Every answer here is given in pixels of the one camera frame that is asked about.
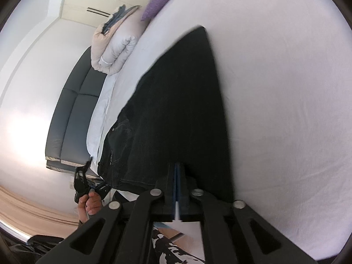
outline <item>folded comforter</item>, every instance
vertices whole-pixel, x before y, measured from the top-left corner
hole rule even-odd
[[[92,67],[113,75],[119,72],[147,27],[141,22],[143,10],[125,5],[95,31],[92,40]]]

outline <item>rolled duvet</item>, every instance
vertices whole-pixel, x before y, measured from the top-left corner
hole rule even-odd
[[[138,8],[128,15],[113,33],[103,54],[95,55],[94,59],[92,55],[92,67],[95,70],[108,75],[121,70],[148,25],[148,22],[140,21],[143,11]]]

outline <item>pillow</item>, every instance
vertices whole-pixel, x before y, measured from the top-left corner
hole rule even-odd
[[[141,21],[151,20],[154,18],[168,1],[169,0],[150,0],[148,5],[145,7]]]

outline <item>white wall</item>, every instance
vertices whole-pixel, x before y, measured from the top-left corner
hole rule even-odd
[[[61,90],[94,30],[55,22],[20,64],[0,107],[0,185],[67,213],[76,208],[73,178],[46,168],[45,144]]]
[[[21,0],[0,32],[0,68],[19,42],[43,21],[48,13],[49,0]]]

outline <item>beige curtain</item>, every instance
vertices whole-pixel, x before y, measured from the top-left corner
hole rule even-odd
[[[22,233],[66,238],[77,229],[78,217],[47,208],[0,186],[0,220]]]

